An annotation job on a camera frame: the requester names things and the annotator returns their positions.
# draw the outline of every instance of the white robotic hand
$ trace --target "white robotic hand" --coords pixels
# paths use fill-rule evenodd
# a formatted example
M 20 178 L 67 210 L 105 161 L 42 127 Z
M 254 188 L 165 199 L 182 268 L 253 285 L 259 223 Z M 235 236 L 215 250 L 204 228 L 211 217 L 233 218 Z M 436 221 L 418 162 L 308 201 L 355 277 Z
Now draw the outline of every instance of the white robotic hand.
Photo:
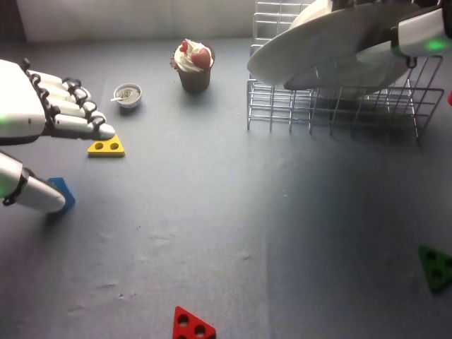
M 26 59 L 22 66 L 0 60 L 0 145 L 32 143 L 40 136 L 108 140 L 115 135 L 79 80 L 29 68 Z M 66 203 L 56 187 L 1 151 L 0 198 L 5 206 L 19 203 L 48 213 Z

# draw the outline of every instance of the white wall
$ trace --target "white wall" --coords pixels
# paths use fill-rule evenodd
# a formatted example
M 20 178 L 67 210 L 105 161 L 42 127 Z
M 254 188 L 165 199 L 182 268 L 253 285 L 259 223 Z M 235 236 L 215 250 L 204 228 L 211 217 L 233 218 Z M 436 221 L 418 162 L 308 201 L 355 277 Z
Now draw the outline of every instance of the white wall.
M 254 0 L 18 0 L 28 41 L 251 37 Z

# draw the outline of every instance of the blue block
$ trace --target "blue block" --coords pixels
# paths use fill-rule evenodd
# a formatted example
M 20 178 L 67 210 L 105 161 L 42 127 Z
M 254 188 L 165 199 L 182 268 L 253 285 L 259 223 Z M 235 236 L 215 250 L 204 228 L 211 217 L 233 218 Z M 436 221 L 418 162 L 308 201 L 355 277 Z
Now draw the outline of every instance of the blue block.
M 64 198 L 66 199 L 64 207 L 61 210 L 59 210 L 58 213 L 65 213 L 68 210 L 70 210 L 72 206 L 76 203 L 76 199 L 73 197 L 73 194 L 67 187 L 64 179 L 61 177 L 57 177 L 49 178 L 47 181 L 53 184 L 56 188 L 58 188 L 58 190 L 63 194 Z

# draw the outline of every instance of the white frosting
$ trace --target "white frosting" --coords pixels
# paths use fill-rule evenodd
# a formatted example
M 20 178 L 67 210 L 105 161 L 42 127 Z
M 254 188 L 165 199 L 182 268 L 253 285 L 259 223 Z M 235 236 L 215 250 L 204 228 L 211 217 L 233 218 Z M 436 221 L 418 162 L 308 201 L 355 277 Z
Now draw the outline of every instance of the white frosting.
M 176 52 L 174 53 L 174 61 L 176 62 L 177 66 L 183 70 L 184 72 L 201 72 L 204 71 L 201 67 L 195 66 L 195 64 L 191 60 L 191 55 L 193 53 L 199 52 L 201 49 L 205 48 L 208 50 L 210 55 L 210 67 L 213 65 L 213 58 L 212 58 L 212 52 L 209 48 L 204 46 L 203 44 L 199 42 L 194 42 L 191 40 L 186 39 L 186 41 L 189 44 L 189 48 L 187 49 L 186 53 L 181 52 L 180 48 L 182 45 L 180 45 Z

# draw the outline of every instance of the gray table surface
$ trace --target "gray table surface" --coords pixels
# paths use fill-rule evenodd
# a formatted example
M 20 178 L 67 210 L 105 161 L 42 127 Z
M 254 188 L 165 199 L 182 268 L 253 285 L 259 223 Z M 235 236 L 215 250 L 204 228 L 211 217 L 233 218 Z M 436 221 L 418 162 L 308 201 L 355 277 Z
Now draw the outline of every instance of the gray table surface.
M 432 295 L 417 255 L 452 253 L 446 100 L 422 147 L 247 131 L 250 41 L 209 43 L 218 57 L 198 97 L 169 66 L 176 41 L 0 46 L 81 79 L 126 149 L 2 148 L 64 177 L 77 202 L 56 222 L 0 209 L 0 338 L 168 339 L 176 305 L 220 339 L 450 338 L 452 288 Z M 446 92 L 451 69 L 434 83 Z M 133 114 L 109 101 L 124 82 L 143 89 Z

